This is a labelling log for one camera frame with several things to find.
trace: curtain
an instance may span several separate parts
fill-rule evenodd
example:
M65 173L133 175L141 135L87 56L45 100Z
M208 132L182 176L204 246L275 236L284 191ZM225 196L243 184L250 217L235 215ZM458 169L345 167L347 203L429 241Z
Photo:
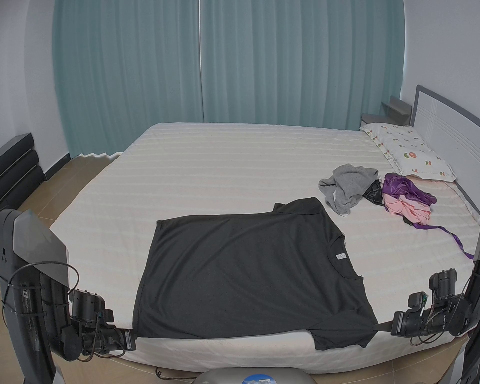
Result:
M57 0L53 63L71 156L203 121L198 0Z
M399 96L403 0L201 0L204 120L357 130Z

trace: mattress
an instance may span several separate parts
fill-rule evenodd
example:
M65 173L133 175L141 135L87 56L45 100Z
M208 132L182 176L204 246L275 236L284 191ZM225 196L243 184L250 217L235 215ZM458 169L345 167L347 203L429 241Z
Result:
M342 164L393 169L363 132L253 124L157 124L140 136L78 194L52 225L80 273L78 288L101 295L118 327L132 326L135 295L156 221L184 215L266 212L274 203L317 197L318 180ZM458 189L416 180L438 199L432 225L456 233L473 253L480 227ZM441 230L418 230L362 199L348 217L328 206L346 236L358 275L379 322L408 309L410 293L429 292L435 272L454 267L460 292L472 261ZM378 332L368 346L315 350L304 330L229 339L137 339L124 358L155 366L204 372L232 366L289 366L310 373L374 365L448 342L429 345Z

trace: gray cloth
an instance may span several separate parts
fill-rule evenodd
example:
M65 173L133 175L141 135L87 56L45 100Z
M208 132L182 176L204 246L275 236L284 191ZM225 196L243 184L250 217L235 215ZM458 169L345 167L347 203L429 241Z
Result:
M326 203L339 215L348 216L350 208L358 204L362 195L377 179L378 170L344 164L334 169L333 175L318 182Z

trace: pile of clothes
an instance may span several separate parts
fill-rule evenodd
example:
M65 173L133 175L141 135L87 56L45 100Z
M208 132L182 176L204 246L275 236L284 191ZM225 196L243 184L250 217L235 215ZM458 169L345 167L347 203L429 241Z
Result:
M374 168L354 167L344 164L333 171L332 177L320 180L318 188L325 194L326 203L342 216L348 216L350 209L365 197L376 205L382 205L387 212L400 215L403 221L417 229L438 228L452 235L462 252L469 258L473 255L465 252L458 236L445 227L428 225L430 206L437 198L417 188L412 180L387 173L383 184L377 179L378 170Z

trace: tiled floor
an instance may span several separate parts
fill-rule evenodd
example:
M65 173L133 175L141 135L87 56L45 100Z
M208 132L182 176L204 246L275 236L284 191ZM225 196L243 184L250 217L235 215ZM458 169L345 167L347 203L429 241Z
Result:
M20 207L32 209L50 226L73 201L78 192L112 159L108 157L77 157L44 182ZM321 384L434 384L442 377L465 339L403 356L351 372L312 375ZM60 364L67 384L150 384L161 383L155 376L155 367L132 363L123 359L104 360L94 357L89 363L66 362L54 357ZM162 370L163 377L188 377L190 372ZM3 322L0 322L0 384L21 383L22 372ZM191 380L171 380L168 383L189 383Z

